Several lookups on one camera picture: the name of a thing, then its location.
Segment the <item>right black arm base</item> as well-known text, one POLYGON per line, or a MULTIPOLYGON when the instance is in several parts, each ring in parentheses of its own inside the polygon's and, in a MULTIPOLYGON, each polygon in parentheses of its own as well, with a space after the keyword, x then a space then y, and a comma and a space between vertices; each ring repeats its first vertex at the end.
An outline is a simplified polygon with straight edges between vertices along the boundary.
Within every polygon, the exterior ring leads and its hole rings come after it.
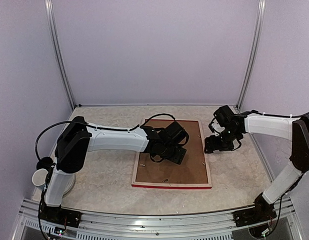
POLYGON ((251 208, 237 210, 233 214, 236 227, 243 227, 252 224, 261 223, 277 217, 274 203, 269 204, 260 194, 254 200, 254 206, 251 208))

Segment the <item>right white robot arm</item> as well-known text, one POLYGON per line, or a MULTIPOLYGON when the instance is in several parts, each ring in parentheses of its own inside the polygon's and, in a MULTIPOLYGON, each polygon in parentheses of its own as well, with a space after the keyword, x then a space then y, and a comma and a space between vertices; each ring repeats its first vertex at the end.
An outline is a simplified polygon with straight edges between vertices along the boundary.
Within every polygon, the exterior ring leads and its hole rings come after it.
POLYGON ((233 152, 234 141, 240 142, 245 134, 261 134, 291 142, 291 155, 287 166, 271 185, 255 199, 257 206, 250 218, 261 222, 270 213, 270 205, 291 191, 309 171, 309 113, 283 116, 260 113, 256 110, 234 113, 229 106, 219 107, 209 124, 213 133, 204 140, 204 152, 233 152))

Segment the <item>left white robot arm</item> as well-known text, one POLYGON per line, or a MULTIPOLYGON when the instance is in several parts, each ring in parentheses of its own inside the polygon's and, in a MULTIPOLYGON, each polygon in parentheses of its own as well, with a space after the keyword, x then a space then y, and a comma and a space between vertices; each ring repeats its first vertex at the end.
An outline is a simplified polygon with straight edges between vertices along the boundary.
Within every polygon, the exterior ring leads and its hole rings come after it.
POLYGON ((46 184, 44 213, 58 223, 65 217, 60 207, 62 198, 73 175, 83 166, 88 152, 101 150, 133 151, 148 154, 152 161, 171 161, 181 164, 187 152, 184 148, 189 134, 173 120, 167 127, 152 127, 146 122, 133 128, 87 123, 82 116, 66 122, 67 127, 57 140, 55 165, 46 184))

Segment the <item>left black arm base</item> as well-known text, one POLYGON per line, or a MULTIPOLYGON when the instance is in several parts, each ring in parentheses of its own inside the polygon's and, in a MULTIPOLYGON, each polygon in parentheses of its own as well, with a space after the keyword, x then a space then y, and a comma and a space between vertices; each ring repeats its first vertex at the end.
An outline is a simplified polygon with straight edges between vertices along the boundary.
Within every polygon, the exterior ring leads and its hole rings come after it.
POLYGON ((39 207, 39 218, 41 220, 62 225, 64 227, 78 228, 82 213, 80 211, 70 210, 59 207, 51 206, 40 206, 39 207))

